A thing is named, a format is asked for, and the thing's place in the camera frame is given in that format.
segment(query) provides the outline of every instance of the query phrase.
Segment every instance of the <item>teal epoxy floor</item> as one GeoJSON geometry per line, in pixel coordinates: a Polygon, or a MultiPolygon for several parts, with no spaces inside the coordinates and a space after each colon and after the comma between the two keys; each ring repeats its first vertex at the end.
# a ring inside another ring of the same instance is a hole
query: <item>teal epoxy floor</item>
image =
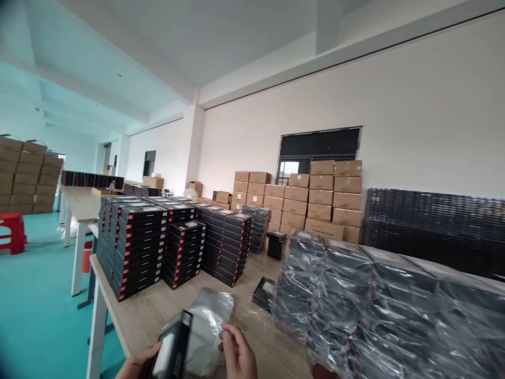
{"type": "MultiPolygon", "coordinates": [[[[85,378],[93,305],[78,311],[87,292],[70,295],[75,238],[63,247],[59,213],[24,220],[25,252],[0,256],[0,365],[10,379],[85,378]]],[[[88,281],[84,274],[82,288],[88,281]]],[[[114,378],[124,359],[109,332],[102,378],[114,378]]]]}

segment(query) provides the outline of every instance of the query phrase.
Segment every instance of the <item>cardboard box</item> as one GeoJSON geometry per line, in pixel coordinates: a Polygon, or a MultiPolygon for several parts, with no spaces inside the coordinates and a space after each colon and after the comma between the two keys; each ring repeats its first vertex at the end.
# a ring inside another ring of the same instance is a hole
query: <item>cardboard box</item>
{"type": "Polygon", "coordinates": [[[235,171],[235,182],[248,182],[249,171],[235,171]]]}
{"type": "Polygon", "coordinates": [[[160,177],[152,177],[152,176],[143,176],[142,177],[142,184],[147,185],[149,187],[163,188],[164,183],[165,183],[165,179],[160,178],[160,177]]]}
{"type": "Polygon", "coordinates": [[[19,172],[20,174],[30,174],[38,176],[41,173],[41,166],[19,162],[17,164],[16,172],[19,172]]]}
{"type": "Polygon", "coordinates": [[[286,186],[278,186],[275,184],[265,184],[265,196],[284,198],[284,190],[286,186]]]}
{"type": "Polygon", "coordinates": [[[334,191],[345,193],[361,193],[363,188],[362,177],[335,176],[334,191]]]}
{"type": "Polygon", "coordinates": [[[263,206],[263,195],[247,194],[246,204],[263,206]]]}
{"type": "Polygon", "coordinates": [[[313,161],[310,162],[310,174],[311,175],[333,175],[334,160],[330,161],[313,161]]]}
{"type": "Polygon", "coordinates": [[[242,213],[242,206],[244,206],[245,203],[239,203],[239,202],[231,202],[231,211],[237,212],[237,213],[242,213]]]}
{"type": "Polygon", "coordinates": [[[29,153],[29,152],[21,152],[21,156],[19,157],[19,161],[23,163],[30,163],[42,166],[42,162],[44,161],[44,157],[41,155],[29,153]]]}
{"type": "Polygon", "coordinates": [[[198,181],[191,181],[188,183],[188,188],[192,188],[196,191],[198,196],[201,196],[202,191],[204,190],[204,184],[198,181]]]}
{"type": "Polygon", "coordinates": [[[249,189],[247,193],[253,193],[255,195],[265,194],[265,184],[264,183],[249,183],[249,189]]]}
{"type": "Polygon", "coordinates": [[[311,175],[310,185],[311,190],[330,190],[333,191],[333,175],[311,175]]]}
{"type": "Polygon", "coordinates": [[[17,162],[20,152],[0,148],[0,161],[17,162]]]}
{"type": "Polygon", "coordinates": [[[34,204],[53,204],[54,194],[52,195],[35,195],[34,204]]]}
{"type": "Polygon", "coordinates": [[[9,206],[10,213],[23,213],[23,214],[32,214],[33,212],[33,204],[28,205],[10,205],[9,206]]]}
{"type": "Polygon", "coordinates": [[[331,222],[359,228],[361,227],[361,212],[333,208],[333,219],[331,222]]]}
{"type": "Polygon", "coordinates": [[[249,173],[249,192],[251,188],[251,183],[266,183],[270,184],[272,182],[272,175],[264,171],[251,171],[249,173]]]}
{"type": "Polygon", "coordinates": [[[237,203],[246,203],[247,200],[247,193],[245,192],[233,192],[233,196],[231,197],[231,201],[237,202],[237,203]]]}
{"type": "Polygon", "coordinates": [[[289,186],[290,187],[309,187],[309,174],[291,174],[289,176],[289,186]]]}
{"type": "Polygon", "coordinates": [[[0,172],[15,173],[17,162],[0,161],[0,172]]]}
{"type": "Polygon", "coordinates": [[[263,206],[272,210],[282,211],[284,199],[280,197],[265,196],[263,198],[263,206]]]}
{"type": "Polygon", "coordinates": [[[38,183],[45,184],[45,185],[55,185],[55,184],[58,184],[58,177],[57,176],[49,176],[49,175],[41,175],[38,177],[38,183]]]}
{"type": "Polygon", "coordinates": [[[361,195],[333,192],[333,208],[361,210],[361,195]]]}
{"type": "Polygon", "coordinates": [[[46,155],[47,153],[47,146],[38,144],[36,142],[25,142],[23,144],[23,151],[33,153],[33,154],[38,154],[38,155],[46,155]]]}
{"type": "Polygon", "coordinates": [[[360,228],[344,225],[344,241],[359,243],[360,228]]]}
{"type": "Polygon", "coordinates": [[[334,163],[334,176],[361,176],[362,161],[340,161],[334,163]]]}
{"type": "Polygon", "coordinates": [[[56,187],[55,185],[49,186],[49,185],[43,185],[43,184],[37,184],[37,190],[35,193],[37,195],[53,195],[56,194],[56,187]]]}
{"type": "Polygon", "coordinates": [[[342,241],[344,237],[343,226],[312,218],[308,218],[305,221],[305,230],[321,237],[331,238],[332,240],[342,241]]]}
{"type": "Polygon", "coordinates": [[[297,215],[294,213],[283,212],[280,222],[282,225],[289,225],[296,229],[303,230],[305,227],[305,216],[297,215]]]}
{"type": "Polygon", "coordinates": [[[217,193],[217,201],[223,204],[231,204],[231,193],[225,191],[219,191],[217,193]]]}
{"type": "Polygon", "coordinates": [[[247,193],[247,188],[249,188],[248,182],[233,182],[234,192],[245,192],[247,193]]]}
{"type": "Polygon", "coordinates": [[[289,212],[305,216],[307,214],[307,203],[296,200],[285,199],[282,207],[283,212],[289,212]]]}
{"type": "Polygon", "coordinates": [[[297,201],[307,201],[309,197],[309,189],[303,187],[286,187],[284,191],[284,198],[297,200],[297,201]]]}
{"type": "Polygon", "coordinates": [[[53,205],[52,204],[35,204],[33,206],[33,213],[52,213],[53,205]]]}
{"type": "Polygon", "coordinates": [[[270,224],[268,224],[268,230],[269,231],[279,231],[280,232],[280,224],[275,223],[273,221],[270,221],[270,224]]]}
{"type": "Polygon", "coordinates": [[[54,155],[46,155],[44,157],[44,161],[42,162],[42,164],[45,165],[45,166],[52,166],[52,167],[62,168],[62,166],[63,166],[63,159],[62,158],[58,158],[57,156],[54,156],[54,155]]]}
{"type": "Polygon", "coordinates": [[[309,204],[307,217],[331,221],[331,205],[309,204]]]}
{"type": "Polygon", "coordinates": [[[0,148],[20,152],[23,148],[23,141],[0,136],[0,148]]]}
{"type": "Polygon", "coordinates": [[[309,203],[332,205],[333,204],[333,191],[325,189],[311,189],[309,190],[309,203]]]}

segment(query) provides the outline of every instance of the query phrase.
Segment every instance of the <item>hand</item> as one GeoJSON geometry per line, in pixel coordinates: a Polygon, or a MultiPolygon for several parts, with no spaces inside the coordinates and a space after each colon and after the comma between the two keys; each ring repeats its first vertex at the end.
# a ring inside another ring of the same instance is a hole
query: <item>hand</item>
{"type": "Polygon", "coordinates": [[[258,379],[256,358],[239,328],[222,324],[219,350],[225,353],[227,379],[258,379]]]}
{"type": "Polygon", "coordinates": [[[138,379],[142,369],[149,359],[154,357],[161,347],[161,342],[151,346],[147,350],[128,358],[121,370],[116,375],[116,379],[138,379]]]}

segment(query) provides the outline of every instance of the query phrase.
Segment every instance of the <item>small box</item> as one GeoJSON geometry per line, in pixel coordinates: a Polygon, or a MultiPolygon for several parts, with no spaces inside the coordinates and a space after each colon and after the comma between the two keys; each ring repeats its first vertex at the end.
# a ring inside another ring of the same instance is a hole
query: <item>small box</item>
{"type": "Polygon", "coordinates": [[[333,191],[333,178],[332,175],[311,175],[309,188],[311,190],[333,191]]]}
{"type": "Polygon", "coordinates": [[[361,193],[363,188],[362,177],[335,176],[334,191],[345,193],[361,193]]]}
{"type": "Polygon", "coordinates": [[[331,205],[309,204],[307,217],[331,221],[331,205]]]}
{"type": "Polygon", "coordinates": [[[344,225],[344,241],[359,244],[359,228],[344,225]]]}
{"type": "Polygon", "coordinates": [[[17,165],[17,162],[0,161],[0,172],[15,173],[17,165]]]}
{"type": "Polygon", "coordinates": [[[23,144],[23,151],[44,156],[47,153],[47,146],[28,141],[23,144]]]}
{"type": "Polygon", "coordinates": [[[23,148],[23,141],[0,136],[0,148],[20,152],[23,148]]]}
{"type": "Polygon", "coordinates": [[[56,185],[58,184],[57,176],[41,175],[38,177],[38,183],[44,185],[56,185]]]}
{"type": "Polygon", "coordinates": [[[303,230],[305,227],[305,216],[297,215],[294,213],[283,212],[281,224],[282,225],[289,225],[289,226],[292,226],[296,229],[303,230]]]}
{"type": "Polygon", "coordinates": [[[233,191],[234,192],[247,193],[248,187],[249,187],[249,183],[247,183],[247,182],[233,182],[233,191]]]}
{"type": "Polygon", "coordinates": [[[288,213],[294,213],[300,216],[305,216],[307,214],[307,203],[285,199],[282,211],[288,213]]]}
{"type": "Polygon", "coordinates": [[[247,194],[246,204],[263,206],[263,195],[247,194]]]}
{"type": "Polygon", "coordinates": [[[202,191],[204,190],[204,184],[198,181],[191,181],[188,183],[188,188],[192,188],[196,191],[198,196],[201,196],[202,191]]]}
{"type": "Polygon", "coordinates": [[[333,193],[333,207],[350,209],[354,211],[361,210],[361,194],[348,194],[343,192],[333,193]]]}
{"type": "Polygon", "coordinates": [[[19,162],[17,164],[16,172],[19,172],[20,174],[30,174],[38,176],[41,173],[41,167],[39,165],[19,162]]]}
{"type": "Polygon", "coordinates": [[[248,193],[252,193],[255,195],[264,195],[265,194],[265,184],[264,183],[249,183],[248,193]]]}
{"type": "Polygon", "coordinates": [[[297,201],[307,201],[309,197],[309,189],[303,187],[286,187],[284,191],[284,198],[297,200],[297,201]]]}
{"type": "Polygon", "coordinates": [[[334,176],[361,176],[362,161],[340,161],[334,163],[334,176]]]}
{"type": "Polygon", "coordinates": [[[52,167],[52,166],[42,166],[41,170],[41,175],[48,175],[48,176],[59,176],[59,173],[61,172],[61,167],[52,167]]]}
{"type": "Polygon", "coordinates": [[[289,176],[289,186],[290,187],[309,187],[309,174],[291,174],[289,176]]]}
{"type": "Polygon", "coordinates": [[[63,159],[58,158],[57,156],[53,156],[53,155],[46,155],[44,157],[44,161],[42,162],[42,164],[44,166],[52,166],[52,167],[62,168],[63,159]]]}
{"type": "Polygon", "coordinates": [[[330,161],[313,161],[310,162],[310,174],[311,175],[333,175],[334,160],[330,161]]]}
{"type": "Polygon", "coordinates": [[[42,166],[42,162],[44,161],[44,157],[42,155],[37,155],[29,152],[21,152],[21,156],[19,157],[19,161],[23,163],[30,163],[42,166]]]}
{"type": "Polygon", "coordinates": [[[249,174],[249,186],[251,183],[265,183],[270,184],[272,176],[264,171],[251,171],[249,174]]]}
{"type": "Polygon", "coordinates": [[[38,175],[16,173],[14,183],[16,184],[37,184],[38,175]]]}
{"type": "Polygon", "coordinates": [[[283,206],[284,206],[284,199],[281,197],[265,196],[263,198],[263,207],[265,208],[282,211],[283,206]]]}
{"type": "Polygon", "coordinates": [[[361,227],[361,212],[333,208],[333,223],[347,226],[361,227]]]}
{"type": "Polygon", "coordinates": [[[343,226],[312,218],[308,218],[305,221],[305,230],[321,237],[331,238],[332,240],[342,241],[344,237],[343,226]]]}
{"type": "Polygon", "coordinates": [[[232,201],[237,203],[245,203],[247,199],[247,193],[245,192],[233,192],[232,201]]]}
{"type": "Polygon", "coordinates": [[[0,148],[0,161],[18,162],[20,152],[0,148]]]}
{"type": "Polygon", "coordinates": [[[309,203],[332,205],[333,204],[333,191],[325,189],[311,189],[309,190],[309,203]]]}
{"type": "Polygon", "coordinates": [[[235,182],[248,182],[249,171],[235,171],[235,182]]]}

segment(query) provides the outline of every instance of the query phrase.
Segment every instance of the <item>table leg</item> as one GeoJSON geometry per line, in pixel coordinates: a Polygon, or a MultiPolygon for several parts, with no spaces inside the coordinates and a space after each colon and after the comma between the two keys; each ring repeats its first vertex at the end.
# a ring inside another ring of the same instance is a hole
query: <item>table leg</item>
{"type": "Polygon", "coordinates": [[[93,305],[93,320],[91,322],[91,337],[89,341],[88,368],[86,379],[99,379],[102,370],[102,353],[104,350],[105,323],[107,322],[107,305],[100,290],[98,280],[95,281],[95,302],[93,305]]]}
{"type": "Polygon", "coordinates": [[[72,212],[70,210],[70,207],[68,206],[68,203],[65,205],[65,212],[66,212],[66,221],[65,221],[65,236],[63,239],[63,246],[64,247],[69,247],[70,246],[70,224],[72,222],[72,212]]]}
{"type": "Polygon", "coordinates": [[[75,241],[74,275],[72,276],[72,296],[80,293],[80,277],[83,273],[84,242],[86,239],[86,223],[77,223],[77,239],[75,241]]]}

